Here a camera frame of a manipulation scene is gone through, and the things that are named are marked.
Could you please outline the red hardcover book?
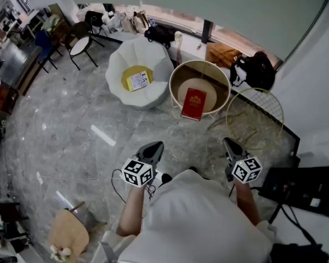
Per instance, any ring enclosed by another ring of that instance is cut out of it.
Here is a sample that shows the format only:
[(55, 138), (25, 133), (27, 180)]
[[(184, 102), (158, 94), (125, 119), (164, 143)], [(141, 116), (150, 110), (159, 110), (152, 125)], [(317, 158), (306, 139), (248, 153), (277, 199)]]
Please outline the red hardcover book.
[(200, 121), (206, 100), (206, 92), (188, 88), (184, 100), (181, 116), (187, 119)]

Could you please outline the person's left black shoe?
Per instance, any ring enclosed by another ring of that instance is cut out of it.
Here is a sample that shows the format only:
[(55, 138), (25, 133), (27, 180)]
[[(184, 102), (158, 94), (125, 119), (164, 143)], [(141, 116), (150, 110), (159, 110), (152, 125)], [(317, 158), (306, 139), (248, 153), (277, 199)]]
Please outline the person's left black shoe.
[(171, 177), (169, 174), (167, 174), (167, 173), (163, 173), (163, 174), (161, 175), (161, 181), (162, 181), (162, 183), (160, 184), (160, 186), (159, 186), (158, 188), (160, 188), (160, 187), (163, 186), (164, 184), (167, 184), (167, 183), (169, 183), (170, 181), (172, 181), (172, 177)]

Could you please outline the round light wooden stool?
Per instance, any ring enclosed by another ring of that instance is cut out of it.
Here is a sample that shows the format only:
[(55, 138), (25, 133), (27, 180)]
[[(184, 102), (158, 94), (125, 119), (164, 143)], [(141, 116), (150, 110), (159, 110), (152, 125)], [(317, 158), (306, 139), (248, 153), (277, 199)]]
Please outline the round light wooden stool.
[(86, 252), (90, 235), (107, 225), (107, 222), (101, 222), (89, 230), (86, 229), (75, 215), (84, 204), (85, 202), (81, 202), (71, 209), (59, 210), (50, 227), (50, 257), (57, 263), (76, 263), (78, 257)]

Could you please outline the grey glass-top counter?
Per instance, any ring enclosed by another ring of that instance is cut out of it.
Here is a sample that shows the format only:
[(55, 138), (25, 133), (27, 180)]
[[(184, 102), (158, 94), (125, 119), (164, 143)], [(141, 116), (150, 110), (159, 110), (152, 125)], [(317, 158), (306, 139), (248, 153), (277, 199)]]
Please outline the grey glass-top counter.
[(21, 47), (10, 42), (1, 53), (4, 63), (0, 68), (0, 80), (25, 96), (41, 70), (37, 62), (41, 50), (34, 42)]

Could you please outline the person's white shirt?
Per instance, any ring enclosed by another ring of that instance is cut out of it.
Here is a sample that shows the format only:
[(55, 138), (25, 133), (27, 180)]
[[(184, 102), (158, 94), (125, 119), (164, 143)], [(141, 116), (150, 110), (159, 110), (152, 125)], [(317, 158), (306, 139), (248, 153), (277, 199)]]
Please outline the person's white shirt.
[(155, 192), (137, 236), (107, 231), (91, 263), (268, 263), (276, 230), (254, 226), (220, 183), (188, 169)]

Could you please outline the white flower-shaped chair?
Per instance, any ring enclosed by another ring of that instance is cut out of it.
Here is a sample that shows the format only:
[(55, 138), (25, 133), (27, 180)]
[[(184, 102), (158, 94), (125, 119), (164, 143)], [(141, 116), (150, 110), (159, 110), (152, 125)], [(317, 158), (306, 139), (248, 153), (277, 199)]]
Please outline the white flower-shaped chair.
[[(148, 86), (131, 92), (126, 89), (127, 84), (122, 81), (122, 77), (127, 70), (130, 75), (135, 74), (136, 68), (141, 71), (149, 69), (153, 81)], [(110, 92), (124, 105), (137, 110), (148, 110), (166, 100), (169, 95), (169, 78), (173, 71), (167, 49), (158, 42), (149, 42), (140, 36), (123, 42), (110, 55), (105, 78)]]

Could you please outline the blue chair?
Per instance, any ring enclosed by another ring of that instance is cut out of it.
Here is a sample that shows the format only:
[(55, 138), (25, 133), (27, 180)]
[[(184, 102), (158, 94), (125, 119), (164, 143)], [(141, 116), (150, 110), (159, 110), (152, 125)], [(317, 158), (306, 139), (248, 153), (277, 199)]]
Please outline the blue chair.
[(58, 45), (54, 44), (52, 38), (47, 33), (46, 30), (42, 29), (35, 35), (35, 46), (41, 48), (41, 51), (37, 57), (37, 63), (39, 64), (40, 68), (42, 68), (46, 73), (49, 73), (46, 68), (44, 67), (44, 63), (49, 61), (53, 67), (57, 70), (57, 67), (53, 63), (51, 59), (51, 55), (54, 52), (57, 52), (60, 56), (63, 56), (62, 53), (58, 50)]

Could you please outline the open black equipment case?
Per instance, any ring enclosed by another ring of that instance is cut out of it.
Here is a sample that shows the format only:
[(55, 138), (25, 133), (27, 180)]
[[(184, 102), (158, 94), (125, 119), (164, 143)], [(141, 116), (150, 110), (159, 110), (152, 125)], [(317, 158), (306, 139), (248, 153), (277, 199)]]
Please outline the open black equipment case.
[(271, 168), (259, 195), (329, 218), (329, 167)]

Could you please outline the black chair with white seat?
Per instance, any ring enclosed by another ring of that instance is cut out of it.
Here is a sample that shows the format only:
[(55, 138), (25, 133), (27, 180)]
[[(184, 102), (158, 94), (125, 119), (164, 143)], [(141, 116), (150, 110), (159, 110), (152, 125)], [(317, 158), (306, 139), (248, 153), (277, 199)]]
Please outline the black chair with white seat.
[(92, 45), (92, 43), (96, 43), (102, 47), (105, 47), (103, 44), (98, 42), (96, 39), (92, 37), (90, 32), (90, 26), (85, 21), (80, 21), (73, 26), (70, 27), (68, 33), (65, 36), (65, 48), (69, 52), (69, 57), (72, 63), (76, 66), (76, 68), (80, 71), (81, 69), (73, 60), (74, 57), (81, 55), (83, 53), (87, 54), (92, 63), (98, 67), (97, 63), (94, 59), (89, 55), (88, 48)]

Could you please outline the black shoulder bag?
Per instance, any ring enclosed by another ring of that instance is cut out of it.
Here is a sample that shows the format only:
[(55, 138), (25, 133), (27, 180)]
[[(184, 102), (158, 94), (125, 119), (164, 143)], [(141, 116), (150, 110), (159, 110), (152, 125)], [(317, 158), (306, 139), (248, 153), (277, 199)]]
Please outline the black shoulder bag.
[(270, 253), (271, 263), (328, 263), (329, 254), (321, 244), (274, 244)]

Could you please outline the black backpack with purple tag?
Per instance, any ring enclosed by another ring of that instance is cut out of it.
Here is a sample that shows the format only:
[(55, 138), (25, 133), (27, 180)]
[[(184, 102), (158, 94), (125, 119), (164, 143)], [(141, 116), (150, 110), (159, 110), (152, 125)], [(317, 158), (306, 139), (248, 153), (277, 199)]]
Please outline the black backpack with purple tag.
[(175, 32), (174, 27), (156, 24), (155, 26), (150, 26), (144, 32), (144, 36), (149, 42), (156, 41), (169, 49), (171, 42), (175, 40)]

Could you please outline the person's left forearm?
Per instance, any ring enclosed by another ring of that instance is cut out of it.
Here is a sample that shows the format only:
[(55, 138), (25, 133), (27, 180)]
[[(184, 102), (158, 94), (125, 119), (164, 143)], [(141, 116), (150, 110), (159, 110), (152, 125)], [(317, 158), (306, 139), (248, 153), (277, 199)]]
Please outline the person's left forearm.
[(131, 188), (116, 229), (119, 236), (137, 236), (140, 233), (145, 189), (146, 186)]

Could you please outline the beige tote bag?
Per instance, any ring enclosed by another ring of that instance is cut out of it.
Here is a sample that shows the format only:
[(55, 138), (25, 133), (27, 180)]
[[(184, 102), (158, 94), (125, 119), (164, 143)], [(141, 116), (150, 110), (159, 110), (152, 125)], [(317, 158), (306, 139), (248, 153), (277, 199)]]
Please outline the beige tote bag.
[(134, 35), (144, 34), (150, 27), (148, 17), (144, 10), (121, 13), (121, 25), (124, 32)]

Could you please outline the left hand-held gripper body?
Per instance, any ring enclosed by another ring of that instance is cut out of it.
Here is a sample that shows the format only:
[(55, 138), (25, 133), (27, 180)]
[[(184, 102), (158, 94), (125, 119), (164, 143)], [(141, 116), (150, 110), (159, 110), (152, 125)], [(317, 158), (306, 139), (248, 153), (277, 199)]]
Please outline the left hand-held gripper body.
[(150, 152), (151, 144), (142, 146), (135, 155), (128, 158), (121, 168), (124, 182), (135, 187), (151, 185), (156, 176), (155, 152)]

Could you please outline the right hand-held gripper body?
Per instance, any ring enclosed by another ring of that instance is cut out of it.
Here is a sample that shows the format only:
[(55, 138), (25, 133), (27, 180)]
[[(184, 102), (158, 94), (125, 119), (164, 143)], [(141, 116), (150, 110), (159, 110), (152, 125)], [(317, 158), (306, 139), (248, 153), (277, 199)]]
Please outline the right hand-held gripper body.
[(228, 182), (235, 178), (240, 183), (246, 184), (256, 180), (262, 170), (262, 164), (256, 156), (233, 156), (226, 168), (226, 177)]

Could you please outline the white plastic bag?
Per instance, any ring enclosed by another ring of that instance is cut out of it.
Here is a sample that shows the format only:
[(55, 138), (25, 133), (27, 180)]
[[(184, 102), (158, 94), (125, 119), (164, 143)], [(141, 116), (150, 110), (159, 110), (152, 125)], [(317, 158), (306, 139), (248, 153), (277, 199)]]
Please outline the white plastic bag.
[(125, 13), (116, 12), (113, 16), (107, 16), (109, 19), (107, 21), (107, 26), (111, 32), (123, 32), (122, 22), (126, 18)]

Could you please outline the small brown wooden cabinet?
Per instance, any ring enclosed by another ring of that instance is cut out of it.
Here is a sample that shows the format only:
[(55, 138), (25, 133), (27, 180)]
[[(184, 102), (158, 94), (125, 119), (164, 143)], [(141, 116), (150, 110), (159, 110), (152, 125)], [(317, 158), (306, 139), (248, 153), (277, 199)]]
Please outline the small brown wooden cabinet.
[(0, 79), (0, 111), (10, 115), (18, 97), (18, 91)]

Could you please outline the yellow round seat cushion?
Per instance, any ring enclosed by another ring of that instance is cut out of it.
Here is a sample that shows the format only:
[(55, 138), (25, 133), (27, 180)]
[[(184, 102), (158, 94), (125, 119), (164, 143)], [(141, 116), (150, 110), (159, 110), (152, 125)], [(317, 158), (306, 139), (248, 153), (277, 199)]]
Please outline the yellow round seat cushion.
[(134, 65), (134, 66), (129, 67), (128, 69), (126, 69), (123, 72), (123, 75), (122, 75), (122, 78), (121, 78), (121, 83), (122, 83), (124, 89), (129, 91), (127, 81), (126, 81), (127, 77), (129, 77), (131, 75), (134, 75), (134, 74), (136, 74), (138, 72), (141, 72), (141, 71), (146, 71), (147, 72), (149, 80), (150, 80), (150, 84), (154, 81), (153, 75), (152, 75), (153, 71), (151, 69), (149, 69), (146, 66)]

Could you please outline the orange-brown cloth bag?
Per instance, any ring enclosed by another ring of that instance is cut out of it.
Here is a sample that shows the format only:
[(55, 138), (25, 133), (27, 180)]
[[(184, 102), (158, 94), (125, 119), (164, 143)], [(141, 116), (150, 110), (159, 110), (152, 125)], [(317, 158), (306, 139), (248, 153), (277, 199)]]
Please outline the orange-brown cloth bag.
[(205, 60), (218, 67), (230, 68), (242, 53), (226, 44), (207, 43)]

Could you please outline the black and white backpack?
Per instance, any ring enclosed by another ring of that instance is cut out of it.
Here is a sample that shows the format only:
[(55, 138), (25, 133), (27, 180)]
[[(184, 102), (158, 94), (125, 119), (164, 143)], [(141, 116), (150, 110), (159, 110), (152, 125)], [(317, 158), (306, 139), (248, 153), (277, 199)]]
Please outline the black and white backpack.
[(230, 84), (239, 87), (246, 83), (254, 89), (270, 91), (275, 82), (275, 70), (263, 51), (252, 57), (239, 57), (230, 67)]

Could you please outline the yellow-edged printed booklet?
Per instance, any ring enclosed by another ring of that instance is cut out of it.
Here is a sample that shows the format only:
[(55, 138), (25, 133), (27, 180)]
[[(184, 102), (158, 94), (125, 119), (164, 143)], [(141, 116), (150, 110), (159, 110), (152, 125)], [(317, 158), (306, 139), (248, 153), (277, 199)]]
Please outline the yellow-edged printed booklet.
[(138, 72), (126, 79), (129, 91), (135, 91), (144, 88), (150, 84), (150, 80), (146, 71)]

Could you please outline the person's right forearm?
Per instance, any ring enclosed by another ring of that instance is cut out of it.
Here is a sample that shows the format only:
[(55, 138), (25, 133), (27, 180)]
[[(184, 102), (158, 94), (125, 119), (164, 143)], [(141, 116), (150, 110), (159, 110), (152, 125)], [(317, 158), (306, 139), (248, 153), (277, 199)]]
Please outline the person's right forearm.
[(247, 216), (250, 222), (254, 226), (257, 226), (260, 223), (260, 216), (249, 184), (243, 184), (237, 179), (234, 179), (234, 185), (236, 187), (237, 206)]

